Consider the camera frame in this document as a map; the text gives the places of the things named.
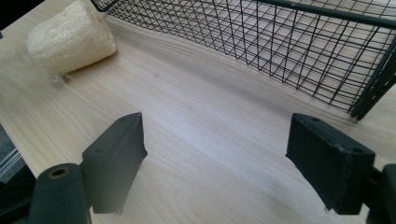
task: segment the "wire mesh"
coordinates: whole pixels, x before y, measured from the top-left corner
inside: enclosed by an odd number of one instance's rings
[[[235,57],[297,91],[350,112],[382,61],[395,31],[248,0],[92,0],[150,30],[177,35]],[[395,21],[391,2],[293,1]]]

